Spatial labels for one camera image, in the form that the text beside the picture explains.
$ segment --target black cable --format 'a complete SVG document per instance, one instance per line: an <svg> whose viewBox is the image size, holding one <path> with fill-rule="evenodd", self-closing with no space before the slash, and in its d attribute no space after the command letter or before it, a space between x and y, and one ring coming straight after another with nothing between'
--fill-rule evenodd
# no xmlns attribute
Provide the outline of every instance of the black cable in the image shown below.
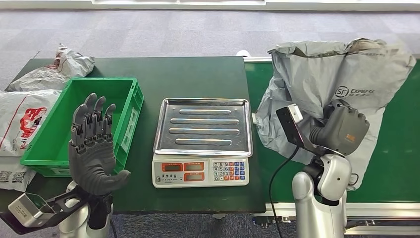
<svg viewBox="0 0 420 238"><path fill-rule="evenodd" d="M359 181L359 175L358 174L351 174L351 175L356 175L357 176L356 181L354 181L353 183L349 183L350 186L353 186L353 185L357 184L357 181Z"/></svg>
<svg viewBox="0 0 420 238"><path fill-rule="evenodd" d="M112 221L112 219L110 219L110 221L111 221L112 232L114 233L114 238L118 238L117 231L115 230L114 222Z"/></svg>
<svg viewBox="0 0 420 238"><path fill-rule="evenodd" d="M271 186L273 184L274 178L277 175L277 173L280 171L280 169L282 167L284 167L289 161L291 161L293 159L293 157L295 157L298 150L299 150L299 146L296 146L295 151L293 151L292 155L287 160L283 161L283 163L281 163L281 165L274 171L274 173L271 177L271 180L270 180L270 184L268 185L268 194L270 195L271 208L273 209L274 221L276 223L278 234L280 235L280 238L283 238L283 236L281 235L280 226L278 225L278 222L277 222L277 215L275 213L274 203L273 203L273 199L271 197Z"/></svg>

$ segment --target stainless steel tray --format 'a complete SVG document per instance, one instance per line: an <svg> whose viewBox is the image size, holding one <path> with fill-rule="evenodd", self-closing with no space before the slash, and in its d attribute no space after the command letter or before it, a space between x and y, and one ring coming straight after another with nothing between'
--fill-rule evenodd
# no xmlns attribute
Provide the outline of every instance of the stainless steel tray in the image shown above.
<svg viewBox="0 0 420 238"><path fill-rule="evenodd" d="M164 155L252 155L250 105L244 99L167 98L154 152Z"/></svg>

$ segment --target electronic scale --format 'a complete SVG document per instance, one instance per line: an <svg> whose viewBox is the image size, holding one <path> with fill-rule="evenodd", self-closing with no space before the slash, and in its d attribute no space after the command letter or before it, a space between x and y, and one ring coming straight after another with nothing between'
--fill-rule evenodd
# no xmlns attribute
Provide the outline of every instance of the electronic scale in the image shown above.
<svg viewBox="0 0 420 238"><path fill-rule="evenodd" d="M156 188L249 183L250 105L244 99L167 98L152 161Z"/></svg>

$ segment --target gray carpet floor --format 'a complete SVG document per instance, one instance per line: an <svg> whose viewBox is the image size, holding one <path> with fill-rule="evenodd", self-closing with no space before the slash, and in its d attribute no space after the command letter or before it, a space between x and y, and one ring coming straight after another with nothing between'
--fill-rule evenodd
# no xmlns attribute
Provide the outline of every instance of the gray carpet floor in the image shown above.
<svg viewBox="0 0 420 238"><path fill-rule="evenodd" d="M0 10L0 89L31 58L53 58L59 43L95 57L267 56L276 43L383 39L420 54L420 14L411 12L256 12L167 10ZM250 215L156 214L113 217L120 238L276 238ZM295 225L282 224L285 238ZM55 238L57 228L1 238Z"/></svg>

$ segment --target robot finger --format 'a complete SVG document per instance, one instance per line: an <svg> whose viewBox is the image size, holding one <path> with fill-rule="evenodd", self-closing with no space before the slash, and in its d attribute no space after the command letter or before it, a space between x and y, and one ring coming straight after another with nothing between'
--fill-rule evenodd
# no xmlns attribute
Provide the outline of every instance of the robot finger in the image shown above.
<svg viewBox="0 0 420 238"><path fill-rule="evenodd" d="M112 115L116 109L116 105L111 104L105 111L103 137L106 141L112 140Z"/></svg>
<svg viewBox="0 0 420 238"><path fill-rule="evenodd" d="M362 119L362 120L366 120L366 116L363 113L359 113L358 114L358 118Z"/></svg>
<svg viewBox="0 0 420 238"><path fill-rule="evenodd" d="M353 115L357 115L357 114L359 114L359 111L357 111L357 109L355 109L355 108L350 108L349 113L353 114Z"/></svg>
<svg viewBox="0 0 420 238"><path fill-rule="evenodd" d="M96 93L91 93L85 100L85 104L88 108L88 111L85 114L86 117L86 139L87 144L91 145L93 143L93 135L95 133L95 123L94 123L94 107L95 103L98 100L98 97L96 96Z"/></svg>
<svg viewBox="0 0 420 238"><path fill-rule="evenodd" d="M95 123L95 131L94 131L94 139L99 140L102 138L102 128L104 123L104 118L102 116L102 110L104 109L104 104L106 102L106 98L104 96L100 97L94 106L93 112L93 119Z"/></svg>
<svg viewBox="0 0 420 238"><path fill-rule="evenodd" d="M86 117L88 111L86 104L80 105L73 113L73 121L71 125L70 145L73 146L78 154L86 151Z"/></svg>

